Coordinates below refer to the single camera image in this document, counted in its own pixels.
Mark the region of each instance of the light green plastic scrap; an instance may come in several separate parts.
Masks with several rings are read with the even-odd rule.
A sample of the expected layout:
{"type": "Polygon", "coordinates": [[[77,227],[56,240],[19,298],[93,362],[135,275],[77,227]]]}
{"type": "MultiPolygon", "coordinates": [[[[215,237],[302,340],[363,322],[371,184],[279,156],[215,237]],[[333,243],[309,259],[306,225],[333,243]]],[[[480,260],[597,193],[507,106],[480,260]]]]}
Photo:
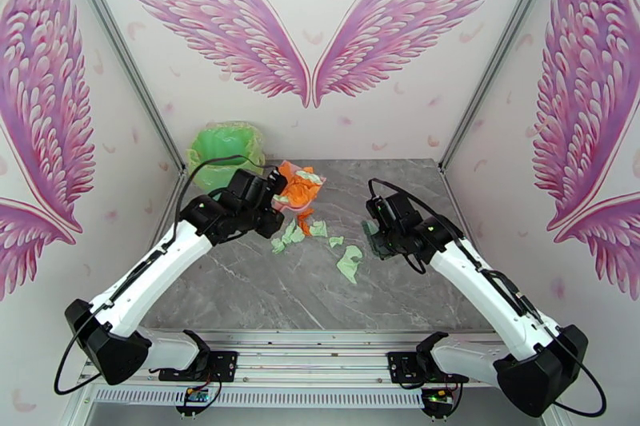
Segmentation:
{"type": "Polygon", "coordinates": [[[345,238],[343,236],[329,237],[329,245],[331,246],[331,248],[335,247],[336,245],[342,245],[344,243],[345,243],[345,238]]]}
{"type": "Polygon", "coordinates": [[[307,173],[304,169],[299,169],[295,172],[299,177],[303,177],[305,180],[311,181],[311,183],[315,183],[316,185],[322,184],[322,178],[320,178],[315,173],[307,173]]]}
{"type": "Polygon", "coordinates": [[[300,227],[296,226],[295,230],[291,234],[291,241],[294,243],[302,242],[305,240],[305,233],[300,229],[300,227]]]}
{"type": "Polygon", "coordinates": [[[302,239],[299,236],[299,233],[296,233],[296,229],[298,228],[298,226],[295,223],[295,219],[293,219],[288,226],[285,229],[284,234],[282,235],[282,242],[284,242],[285,245],[290,244],[291,242],[300,242],[302,241],[302,239],[304,239],[305,234],[302,233],[302,239]]]}
{"type": "Polygon", "coordinates": [[[279,254],[285,249],[284,242],[282,242],[282,240],[278,238],[271,239],[271,245],[274,247],[274,249],[271,251],[274,254],[279,254]]]}
{"type": "Polygon", "coordinates": [[[309,233],[314,237],[328,237],[326,233],[326,222],[324,220],[316,220],[309,227],[309,233]]]}
{"type": "Polygon", "coordinates": [[[347,245],[344,256],[336,263],[338,269],[346,279],[356,285],[355,273],[358,271],[358,265],[362,259],[362,250],[355,245],[347,245]]]}

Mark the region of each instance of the marble surface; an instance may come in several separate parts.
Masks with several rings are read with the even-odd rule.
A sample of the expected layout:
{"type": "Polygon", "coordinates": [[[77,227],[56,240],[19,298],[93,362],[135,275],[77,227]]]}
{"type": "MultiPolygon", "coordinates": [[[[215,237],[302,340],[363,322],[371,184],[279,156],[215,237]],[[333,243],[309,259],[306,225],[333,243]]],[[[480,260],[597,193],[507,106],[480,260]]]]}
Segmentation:
{"type": "MultiPolygon", "coordinates": [[[[431,160],[295,161],[327,178],[312,216],[345,244],[308,237],[273,254],[256,233],[213,248],[167,289],[143,322],[154,328],[480,330],[489,324],[447,280],[419,276],[402,257],[380,261],[361,222],[370,177],[393,182],[458,224],[431,160]],[[364,257],[352,285],[336,268],[346,245],[364,257]]],[[[200,192],[190,189],[188,197],[200,192]]],[[[285,225],[293,218],[286,213],[285,225]]]]}

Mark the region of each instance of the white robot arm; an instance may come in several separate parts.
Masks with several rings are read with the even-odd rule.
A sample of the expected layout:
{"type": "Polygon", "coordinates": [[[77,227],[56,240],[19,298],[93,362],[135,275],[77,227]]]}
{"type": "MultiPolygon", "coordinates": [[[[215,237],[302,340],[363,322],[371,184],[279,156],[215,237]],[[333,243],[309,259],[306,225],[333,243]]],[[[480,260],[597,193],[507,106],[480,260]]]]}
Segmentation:
{"type": "MultiPolygon", "coordinates": [[[[469,299],[504,342],[498,347],[469,344],[434,333],[417,347],[424,381],[430,376],[437,381],[442,374],[480,380],[500,388],[527,414],[540,416],[578,376],[585,336],[573,325],[560,328],[538,311],[445,217],[394,185],[372,181],[366,207],[378,223],[378,231],[368,236],[374,252],[382,259],[401,254],[421,274],[426,272],[424,265],[430,265],[469,299]],[[378,197],[372,181],[397,192],[378,197]],[[432,216],[423,220],[410,200],[432,216]]],[[[66,319],[74,331],[70,346],[77,341],[108,384],[120,384],[140,368],[179,371],[182,378],[202,380],[210,350],[195,333],[152,332],[140,321],[182,272],[213,246],[250,230],[267,238],[277,232],[283,216],[271,207],[271,199],[285,186],[277,170],[267,178],[239,170],[227,188],[193,199],[180,212],[176,226],[125,276],[90,303],[76,300],[67,308],[66,319]]],[[[60,391],[59,372],[57,393],[82,386],[60,391]]]]}
{"type": "MultiPolygon", "coordinates": [[[[578,327],[561,328],[536,309],[508,277],[478,255],[453,223],[415,196],[376,178],[369,181],[369,188],[371,199],[366,208],[378,224],[376,233],[367,232],[374,252],[381,259],[403,255],[420,274],[426,273],[425,265],[441,273],[491,323],[504,342],[496,347],[461,342],[443,332],[432,334],[416,347],[416,361],[422,372],[422,377],[417,377],[418,387],[450,376],[473,378],[500,388],[530,416],[541,416],[552,404],[582,416],[604,413],[604,392],[582,364],[587,339],[578,327]],[[376,195],[375,182],[396,193],[389,197],[376,195]],[[411,202],[430,216],[423,219],[411,202]],[[602,406],[598,412],[584,413],[555,402],[575,382],[580,369],[600,393],[602,406]]],[[[450,403],[440,409],[440,416],[450,412],[449,406],[450,403]]]]}

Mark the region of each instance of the pink wing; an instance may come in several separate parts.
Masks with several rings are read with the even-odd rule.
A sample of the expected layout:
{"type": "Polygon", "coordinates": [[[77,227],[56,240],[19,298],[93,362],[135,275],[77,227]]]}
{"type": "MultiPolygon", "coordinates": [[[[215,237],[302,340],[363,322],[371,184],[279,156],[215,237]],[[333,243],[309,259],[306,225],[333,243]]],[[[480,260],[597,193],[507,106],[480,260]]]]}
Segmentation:
{"type": "Polygon", "coordinates": [[[595,270],[634,300],[640,296],[640,192],[604,200],[586,209],[555,238],[589,245],[595,270]]]}
{"type": "Polygon", "coordinates": [[[29,187],[72,229],[91,189],[89,88],[70,0],[9,0],[0,18],[2,128],[29,187]]]}
{"type": "Polygon", "coordinates": [[[638,53],[632,0],[551,2],[533,160],[536,186],[556,200],[549,230],[600,188],[638,108],[638,53]]]}
{"type": "Polygon", "coordinates": [[[356,0],[314,70],[314,105],[356,94],[436,44],[483,0],[356,0]]]}
{"type": "Polygon", "coordinates": [[[267,97],[293,92],[309,105],[309,74],[267,0],[139,0],[234,79],[267,97]]]}
{"type": "Polygon", "coordinates": [[[41,210],[8,198],[0,198],[0,301],[28,275],[33,281],[42,247],[53,241],[74,244],[71,234],[57,227],[41,210]]]}

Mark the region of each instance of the black cable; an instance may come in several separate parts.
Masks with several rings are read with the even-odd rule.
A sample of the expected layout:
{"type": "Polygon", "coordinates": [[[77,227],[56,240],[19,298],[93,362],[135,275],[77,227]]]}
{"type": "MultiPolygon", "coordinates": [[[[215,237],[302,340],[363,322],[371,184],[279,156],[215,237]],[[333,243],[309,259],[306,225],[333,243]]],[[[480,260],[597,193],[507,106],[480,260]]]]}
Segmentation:
{"type": "Polygon", "coordinates": [[[98,309],[96,309],[93,313],[91,313],[91,316],[89,318],[86,319],[86,321],[84,323],[82,323],[80,325],[80,327],[78,328],[78,330],[76,330],[76,333],[74,334],[74,336],[71,338],[71,340],[69,341],[69,344],[66,346],[64,353],[62,354],[62,359],[60,359],[60,363],[58,364],[58,370],[55,373],[55,379],[54,379],[54,392],[56,394],[58,394],[59,396],[65,396],[66,394],[71,394],[72,392],[77,391],[80,388],[83,388],[84,386],[86,386],[87,384],[93,382],[94,380],[98,379],[98,377],[101,376],[101,374],[96,374],[92,377],[90,377],[89,379],[85,380],[84,382],[82,382],[81,384],[76,384],[74,387],[69,388],[67,390],[61,390],[60,389],[60,376],[62,375],[62,369],[65,366],[66,363],[66,358],[69,356],[69,352],[71,351],[71,347],[74,346],[74,342],[76,341],[76,339],[80,336],[80,332],[87,326],[87,324],[93,320],[95,318],[95,316],[100,313],[104,308],[106,308],[105,303],[103,303],[102,305],[98,306],[98,309]]]}
{"type": "Polygon", "coordinates": [[[216,374],[215,376],[218,378],[218,390],[215,393],[214,398],[202,409],[203,411],[205,411],[209,406],[211,406],[220,397],[220,392],[222,391],[222,378],[220,377],[220,374],[216,374]]]}
{"type": "Polygon", "coordinates": [[[458,406],[460,405],[460,401],[462,400],[462,390],[464,389],[464,384],[461,382],[460,383],[460,392],[458,393],[458,398],[455,401],[455,406],[453,406],[453,408],[449,411],[449,414],[446,415],[446,417],[451,417],[454,412],[456,412],[456,409],[458,409],[458,406]]]}
{"type": "Polygon", "coordinates": [[[418,205],[423,207],[424,210],[426,210],[436,220],[436,222],[442,225],[442,227],[449,233],[449,235],[451,235],[451,239],[456,244],[456,246],[462,251],[462,253],[466,256],[469,262],[471,262],[471,264],[473,264],[476,269],[482,268],[482,265],[478,261],[476,261],[475,258],[471,255],[471,253],[466,249],[466,247],[462,245],[462,243],[460,242],[460,239],[458,238],[458,233],[456,233],[451,228],[451,225],[449,225],[447,221],[441,219],[440,215],[436,213],[431,207],[429,207],[424,201],[420,200],[418,197],[409,193],[405,189],[400,188],[399,186],[396,186],[393,183],[389,183],[388,181],[380,180],[378,178],[371,178],[369,180],[369,192],[371,193],[372,198],[376,198],[377,196],[376,192],[374,191],[374,181],[379,185],[386,186],[387,188],[391,188],[394,191],[402,193],[407,198],[412,200],[414,203],[417,203],[418,205]]]}
{"type": "Polygon", "coordinates": [[[236,239],[239,239],[240,237],[244,237],[248,233],[249,233],[249,231],[245,230],[244,232],[240,232],[238,235],[234,235],[232,237],[226,238],[224,241],[221,241],[220,244],[225,244],[226,242],[235,241],[236,239]]]}
{"type": "Polygon", "coordinates": [[[418,382],[417,384],[400,384],[400,387],[402,387],[406,391],[413,391],[415,389],[420,389],[424,386],[424,384],[424,382],[418,382]]]}
{"type": "MultiPolygon", "coordinates": [[[[256,168],[262,168],[262,169],[276,168],[276,166],[274,166],[274,165],[257,165],[253,161],[251,161],[248,157],[243,156],[241,154],[235,154],[234,156],[227,156],[227,157],[216,157],[216,158],[212,158],[212,159],[208,159],[206,161],[203,161],[200,165],[198,165],[194,169],[193,173],[187,178],[185,185],[182,187],[182,189],[180,191],[180,195],[178,196],[178,202],[176,204],[176,210],[175,210],[174,234],[173,234],[172,238],[170,239],[170,241],[165,244],[166,247],[168,247],[169,245],[171,245],[171,244],[173,244],[175,242],[176,232],[178,231],[178,221],[180,219],[180,207],[182,207],[182,199],[184,198],[184,196],[186,194],[186,191],[189,188],[190,183],[194,180],[195,175],[198,173],[198,171],[200,171],[206,165],[210,165],[211,163],[215,163],[215,162],[219,162],[219,161],[228,161],[230,159],[235,159],[237,157],[240,157],[240,158],[248,161],[249,163],[251,163],[256,168]]],[[[214,192],[210,193],[210,195],[212,197],[214,197],[214,196],[218,195],[219,193],[221,193],[222,190],[223,189],[215,190],[214,192]]],[[[227,239],[226,241],[235,240],[237,238],[242,237],[244,234],[245,233],[240,233],[239,235],[237,235],[235,237],[232,237],[230,239],[227,239]]],[[[118,286],[118,289],[116,289],[111,294],[111,296],[112,297],[117,296],[119,294],[119,292],[120,292],[120,289],[122,289],[122,287],[124,287],[125,285],[128,285],[127,280],[125,280],[120,286],[118,286]]],[[[64,365],[65,365],[66,359],[69,356],[69,353],[71,351],[71,347],[74,346],[74,342],[78,339],[78,337],[80,336],[80,333],[89,324],[89,322],[92,321],[96,317],[96,315],[98,313],[100,313],[103,309],[105,309],[107,307],[106,303],[109,303],[111,301],[112,301],[112,299],[109,298],[109,300],[105,301],[105,303],[103,303],[102,305],[98,306],[98,309],[96,309],[93,313],[91,313],[91,316],[88,317],[86,319],[86,321],[80,325],[78,330],[76,330],[75,334],[71,337],[71,340],[69,341],[69,344],[66,346],[65,351],[62,354],[62,358],[60,359],[60,363],[58,364],[58,370],[56,371],[55,378],[54,378],[54,392],[56,394],[58,394],[59,396],[65,396],[66,394],[71,394],[72,392],[75,392],[78,389],[83,388],[84,386],[86,386],[87,384],[90,384],[91,382],[93,382],[94,380],[98,379],[101,376],[101,374],[98,373],[98,374],[90,377],[89,379],[85,380],[81,384],[76,384],[74,387],[66,389],[66,390],[61,390],[60,387],[59,387],[60,377],[62,375],[62,370],[64,369],[64,365]]],[[[220,394],[220,390],[222,389],[222,380],[219,379],[219,381],[220,381],[220,387],[218,388],[218,394],[216,394],[216,397],[214,398],[214,400],[216,400],[218,398],[218,395],[220,394]]]]}
{"type": "Polygon", "coordinates": [[[426,274],[426,269],[424,264],[422,263],[421,259],[416,258],[416,261],[418,262],[418,264],[420,265],[419,268],[417,268],[415,266],[415,264],[413,262],[411,262],[411,259],[409,258],[409,256],[407,254],[402,254],[405,258],[405,261],[407,262],[407,264],[409,264],[411,266],[411,268],[418,274],[426,274]]]}
{"type": "Polygon", "coordinates": [[[169,246],[175,242],[175,239],[176,239],[176,236],[177,236],[177,233],[178,233],[178,222],[180,221],[180,210],[181,210],[181,207],[182,207],[182,200],[185,197],[186,191],[189,189],[189,185],[195,179],[195,176],[198,174],[198,172],[202,168],[204,168],[205,166],[210,165],[212,163],[218,163],[220,161],[229,161],[229,160],[232,160],[232,159],[236,159],[237,157],[240,157],[240,158],[244,159],[245,161],[248,161],[249,163],[251,163],[256,168],[262,168],[262,169],[276,168],[276,166],[274,166],[274,165],[257,165],[253,161],[251,161],[247,156],[243,156],[242,154],[234,154],[233,156],[226,156],[226,157],[213,157],[211,159],[207,159],[207,160],[203,161],[202,163],[200,163],[198,166],[195,167],[194,171],[191,172],[189,177],[186,179],[184,186],[180,190],[180,194],[178,195],[178,200],[177,200],[176,206],[175,206],[174,233],[173,233],[172,237],[165,244],[162,245],[162,247],[164,249],[168,249],[169,246]]]}
{"type": "Polygon", "coordinates": [[[186,402],[189,400],[191,395],[194,392],[202,391],[210,383],[211,383],[211,376],[209,375],[209,376],[206,377],[206,382],[203,385],[199,385],[198,387],[193,387],[193,388],[191,388],[191,387],[187,388],[186,392],[185,392],[185,399],[182,402],[182,406],[185,408],[186,407],[186,402]]]}
{"type": "Polygon", "coordinates": [[[602,416],[606,411],[606,396],[602,386],[598,382],[598,379],[596,379],[594,374],[592,374],[591,371],[573,353],[571,353],[571,351],[560,340],[558,340],[548,327],[544,327],[544,329],[549,333],[549,336],[554,340],[554,342],[560,345],[562,350],[564,350],[565,353],[578,365],[578,367],[581,368],[582,371],[591,379],[591,382],[593,382],[595,388],[598,390],[598,394],[600,394],[600,409],[596,412],[579,411],[577,409],[570,408],[569,406],[565,406],[564,404],[560,404],[557,401],[554,401],[554,405],[558,406],[560,409],[564,409],[565,411],[572,412],[573,414],[577,414],[582,417],[602,416]]]}

